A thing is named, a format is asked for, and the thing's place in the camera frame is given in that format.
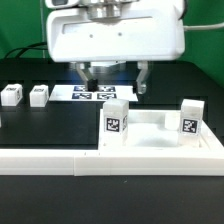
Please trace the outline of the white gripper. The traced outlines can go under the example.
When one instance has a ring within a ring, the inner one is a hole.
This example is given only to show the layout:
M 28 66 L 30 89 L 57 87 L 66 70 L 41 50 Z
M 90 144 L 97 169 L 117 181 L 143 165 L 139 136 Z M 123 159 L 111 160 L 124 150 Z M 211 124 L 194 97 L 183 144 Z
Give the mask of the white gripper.
M 138 61 L 133 92 L 145 94 L 149 61 L 175 60 L 185 50 L 183 22 L 173 5 L 126 5 L 120 18 L 100 21 L 89 20 L 83 9 L 54 11 L 47 42 L 54 61 L 78 62 L 76 71 L 90 92 L 98 90 L 98 80 L 88 62 Z

